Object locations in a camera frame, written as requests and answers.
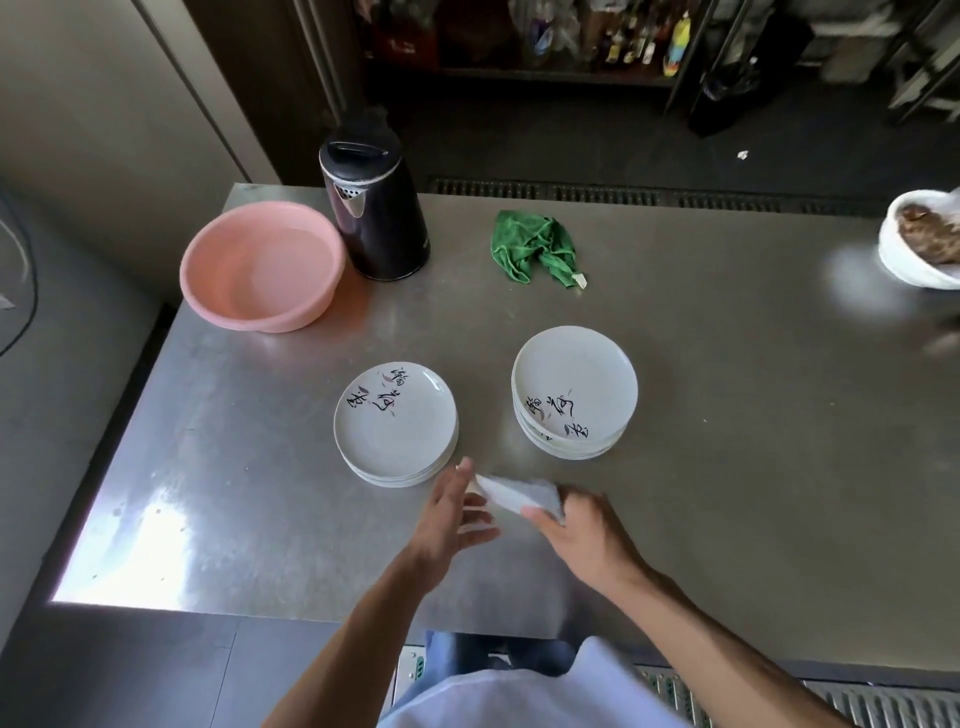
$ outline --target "shelf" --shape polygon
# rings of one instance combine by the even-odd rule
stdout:
[[[640,68],[614,71],[591,71],[587,66],[568,62],[550,62],[544,68],[492,68],[467,66],[441,68],[441,74],[474,79],[513,79],[515,81],[549,81],[561,84],[634,85],[670,88],[676,77],[653,76]]]

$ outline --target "cable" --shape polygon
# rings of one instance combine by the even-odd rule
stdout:
[[[3,226],[11,237],[13,238],[13,243],[16,245],[17,249],[20,251],[21,257],[23,257],[24,264],[30,271],[30,281],[31,285],[34,288],[33,300],[30,304],[30,313],[27,315],[27,321],[20,328],[20,331],[11,339],[10,343],[7,344],[3,349],[0,349],[0,357],[5,353],[11,350],[16,343],[23,338],[23,335],[27,333],[27,329],[33,325],[34,319],[36,318],[36,309],[40,304],[40,287],[36,277],[36,258],[34,257],[34,246],[30,241],[30,235],[27,233],[26,226],[20,222],[20,219],[16,216],[16,212],[13,211],[13,205],[10,204],[10,201],[4,196],[3,192],[0,191],[0,200],[3,201],[4,207],[7,209],[7,212],[10,213],[11,218],[13,219],[14,226],[20,230],[20,236],[22,240],[17,237],[17,235],[7,226],[3,220],[0,220],[0,226]]]

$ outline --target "black electric kettle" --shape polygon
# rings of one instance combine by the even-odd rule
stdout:
[[[320,149],[326,193],[356,269],[374,280],[416,273],[430,257],[423,213],[386,112],[344,121]]]

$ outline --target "hand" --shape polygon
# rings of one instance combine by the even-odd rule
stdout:
[[[525,506],[523,517],[537,530],[573,571],[574,576],[610,597],[625,581],[653,584],[659,581],[630,540],[606,496],[561,487],[566,525],[560,525],[542,508]]]
[[[499,528],[459,533],[468,523],[493,523],[488,511],[465,511],[464,506],[484,506],[487,499],[477,493],[467,493],[473,479],[473,461],[465,457],[460,465],[444,469],[437,476],[433,491],[423,507],[413,538],[403,549],[403,555],[417,579],[422,580],[425,592],[430,592],[444,580],[450,561],[464,548],[492,541],[500,535]]]

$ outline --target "bottle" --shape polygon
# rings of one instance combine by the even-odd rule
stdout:
[[[553,0],[534,0],[530,16],[529,56],[534,66],[544,65],[553,45]]]
[[[603,37],[600,39],[600,42],[597,43],[596,58],[594,59],[594,64],[597,68],[601,68],[607,63],[607,56],[610,54],[610,49],[613,46],[613,31],[606,31]]]
[[[676,76],[680,70],[680,61],[684,59],[686,46],[690,42],[690,13],[684,12],[684,16],[673,29],[673,39],[670,41],[670,48],[663,57],[663,75],[667,78]]]
[[[640,29],[636,33],[636,38],[634,38],[633,48],[631,49],[633,51],[634,61],[642,62],[643,51],[646,49],[647,42],[654,33],[654,20],[654,11],[651,8],[640,23]]]
[[[673,13],[671,8],[664,7],[660,9],[660,18],[657,22],[657,30],[653,38],[647,43],[647,49],[643,52],[643,59],[646,64],[659,69],[663,57],[666,55],[666,47],[670,43],[670,36],[673,34]]]
[[[634,12],[627,18],[627,31],[623,38],[623,64],[632,65],[636,61],[636,36],[639,33],[639,17],[637,16],[639,4]]]
[[[654,52],[657,49],[657,17],[660,14],[659,7],[650,7],[650,14],[647,15],[647,22],[643,24],[643,30],[640,35],[643,39],[643,50],[637,53],[641,65],[650,65],[654,59]]]
[[[617,28],[616,33],[614,33],[611,38],[610,50],[607,51],[607,56],[604,58],[604,65],[608,68],[613,68],[620,63],[620,54],[622,51],[623,31]]]

